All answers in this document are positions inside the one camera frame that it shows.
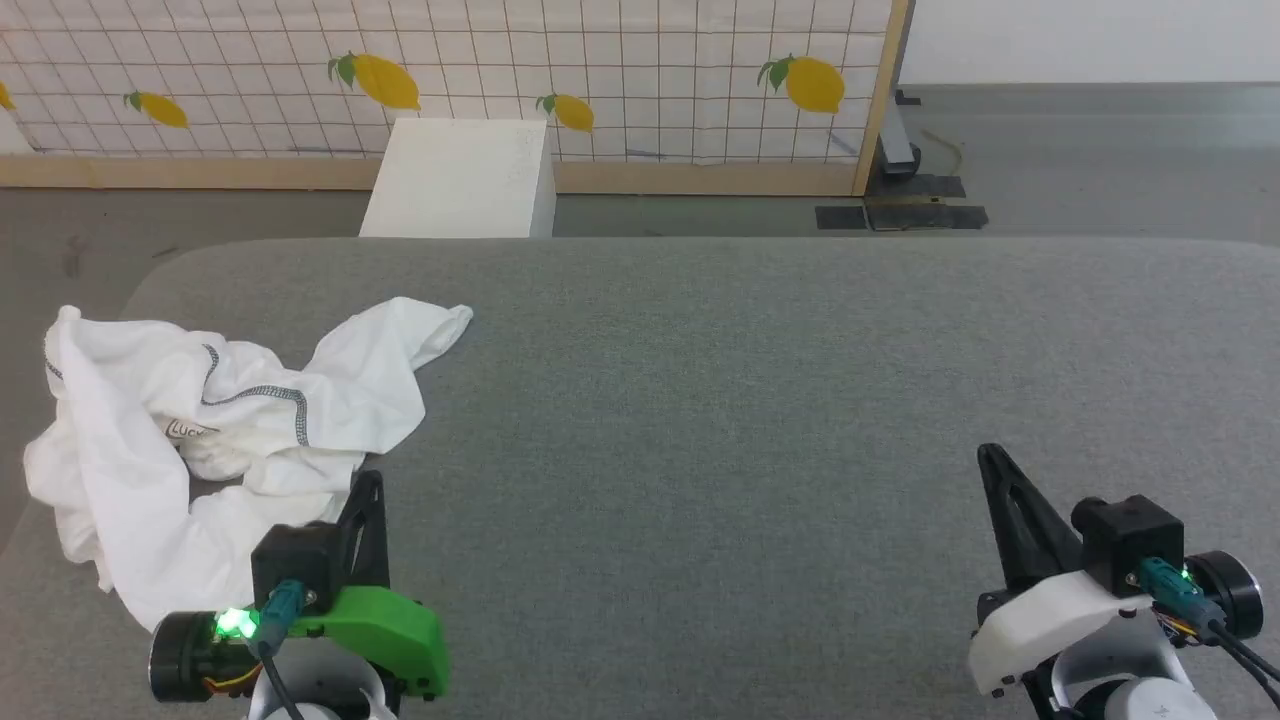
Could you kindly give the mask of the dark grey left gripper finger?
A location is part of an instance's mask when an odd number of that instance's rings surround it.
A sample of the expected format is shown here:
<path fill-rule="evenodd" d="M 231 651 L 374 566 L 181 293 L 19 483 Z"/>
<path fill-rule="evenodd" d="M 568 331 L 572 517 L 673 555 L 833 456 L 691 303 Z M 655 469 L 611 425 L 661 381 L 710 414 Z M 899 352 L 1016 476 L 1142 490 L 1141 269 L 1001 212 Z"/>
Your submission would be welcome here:
<path fill-rule="evenodd" d="M 385 492 L 380 471 L 362 470 L 355 475 L 337 525 L 340 532 L 337 588 L 390 588 Z"/>

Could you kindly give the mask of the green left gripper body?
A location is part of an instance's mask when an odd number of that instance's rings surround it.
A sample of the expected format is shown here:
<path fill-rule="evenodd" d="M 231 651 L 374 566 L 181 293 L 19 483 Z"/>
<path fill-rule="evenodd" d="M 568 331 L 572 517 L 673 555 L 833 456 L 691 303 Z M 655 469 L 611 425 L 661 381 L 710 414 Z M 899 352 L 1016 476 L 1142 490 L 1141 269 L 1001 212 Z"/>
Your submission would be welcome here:
<path fill-rule="evenodd" d="M 302 585 L 278 585 L 260 609 L 172 612 L 155 628 L 156 701 L 224 694 L 253 703 L 433 701 L 451 666 L 436 615 L 389 588 L 351 585 L 328 611 Z"/>

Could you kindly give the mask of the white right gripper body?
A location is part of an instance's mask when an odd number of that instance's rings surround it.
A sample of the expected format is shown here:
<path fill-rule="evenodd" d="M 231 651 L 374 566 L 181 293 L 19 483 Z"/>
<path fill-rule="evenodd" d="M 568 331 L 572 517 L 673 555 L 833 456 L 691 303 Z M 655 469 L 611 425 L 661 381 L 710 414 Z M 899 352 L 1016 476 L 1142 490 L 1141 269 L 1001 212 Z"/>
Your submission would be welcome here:
<path fill-rule="evenodd" d="M 996 603 L 968 652 L 975 688 L 1000 698 L 1194 698 L 1181 647 L 1224 651 L 1254 682 L 1265 660 L 1248 644 L 1261 601 L 1252 574 L 1213 551 L 1176 568 L 1146 559 L 1124 596 L 1084 571 L 1064 573 Z"/>

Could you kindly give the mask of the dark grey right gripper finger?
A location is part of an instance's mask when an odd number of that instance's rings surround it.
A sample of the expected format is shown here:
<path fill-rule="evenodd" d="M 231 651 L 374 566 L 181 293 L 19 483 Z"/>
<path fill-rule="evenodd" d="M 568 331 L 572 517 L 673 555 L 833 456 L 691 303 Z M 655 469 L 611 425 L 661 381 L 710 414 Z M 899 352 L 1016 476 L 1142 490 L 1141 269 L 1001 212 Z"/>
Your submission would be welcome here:
<path fill-rule="evenodd" d="M 977 461 L 1006 591 L 1080 570 L 1080 538 L 1004 446 L 980 445 Z"/>

